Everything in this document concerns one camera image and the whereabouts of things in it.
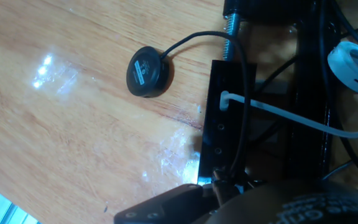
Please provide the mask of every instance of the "wooden surface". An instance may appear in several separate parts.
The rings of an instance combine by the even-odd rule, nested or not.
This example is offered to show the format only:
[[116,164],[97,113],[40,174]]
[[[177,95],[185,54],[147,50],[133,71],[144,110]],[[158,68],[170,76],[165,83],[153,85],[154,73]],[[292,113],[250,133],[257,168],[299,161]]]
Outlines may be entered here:
[[[358,27],[358,2],[342,5]],[[223,0],[0,0],[0,193],[42,223],[111,223],[195,182],[210,65],[223,40],[176,50],[175,79],[155,99],[128,92],[126,68],[145,45],[164,50],[223,30],[222,9]],[[255,27],[250,40],[259,78],[295,52],[291,27]],[[341,100],[347,128],[358,129],[358,96]],[[341,147],[334,166],[348,160]],[[354,168],[334,179],[358,187]]]

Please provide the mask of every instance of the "round puck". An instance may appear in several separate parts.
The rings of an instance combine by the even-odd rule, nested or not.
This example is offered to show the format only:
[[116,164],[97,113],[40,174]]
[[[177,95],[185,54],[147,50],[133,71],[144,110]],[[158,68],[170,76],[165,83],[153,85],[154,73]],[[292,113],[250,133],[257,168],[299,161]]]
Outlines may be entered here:
[[128,90],[135,96],[156,97],[168,87],[169,63],[153,47],[143,47],[132,57],[127,69]]

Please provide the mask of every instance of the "white plug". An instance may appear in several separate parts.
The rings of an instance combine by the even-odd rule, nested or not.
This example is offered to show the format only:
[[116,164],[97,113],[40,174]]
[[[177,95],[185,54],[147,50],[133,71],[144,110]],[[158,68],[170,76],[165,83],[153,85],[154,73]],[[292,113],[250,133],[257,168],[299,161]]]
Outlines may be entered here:
[[345,86],[358,92],[358,45],[344,41],[328,55],[328,64]]

